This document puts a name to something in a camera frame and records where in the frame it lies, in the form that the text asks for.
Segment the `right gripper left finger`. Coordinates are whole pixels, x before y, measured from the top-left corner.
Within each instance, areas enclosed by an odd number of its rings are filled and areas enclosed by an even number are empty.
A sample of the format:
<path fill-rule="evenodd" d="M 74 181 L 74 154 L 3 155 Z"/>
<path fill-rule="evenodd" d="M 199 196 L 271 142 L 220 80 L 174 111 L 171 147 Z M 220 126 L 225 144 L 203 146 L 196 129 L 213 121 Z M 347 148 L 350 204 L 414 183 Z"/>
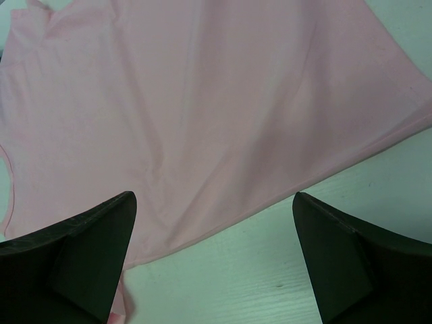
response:
<path fill-rule="evenodd" d="M 136 218 L 123 192 L 1 243 L 2 323 L 107 323 Z"/>

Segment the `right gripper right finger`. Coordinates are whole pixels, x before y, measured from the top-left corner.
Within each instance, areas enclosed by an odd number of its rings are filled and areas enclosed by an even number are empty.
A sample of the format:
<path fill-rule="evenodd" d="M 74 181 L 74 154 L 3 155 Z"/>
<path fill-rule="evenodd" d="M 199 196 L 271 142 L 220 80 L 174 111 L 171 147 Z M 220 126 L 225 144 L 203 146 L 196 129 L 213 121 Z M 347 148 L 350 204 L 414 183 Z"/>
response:
<path fill-rule="evenodd" d="M 298 192 L 294 223 L 323 323 L 430 323 L 431 245 Z"/>

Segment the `pink t-shirt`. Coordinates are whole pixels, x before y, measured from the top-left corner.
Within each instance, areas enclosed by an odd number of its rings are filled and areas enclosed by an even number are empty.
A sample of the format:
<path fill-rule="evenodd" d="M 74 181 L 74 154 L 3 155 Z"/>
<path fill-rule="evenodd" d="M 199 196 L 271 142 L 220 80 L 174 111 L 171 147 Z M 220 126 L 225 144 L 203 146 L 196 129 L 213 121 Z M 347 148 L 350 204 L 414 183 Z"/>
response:
<path fill-rule="evenodd" d="M 28 1 L 1 56 L 2 234 L 123 191 L 131 271 L 431 126 L 365 1 Z"/>

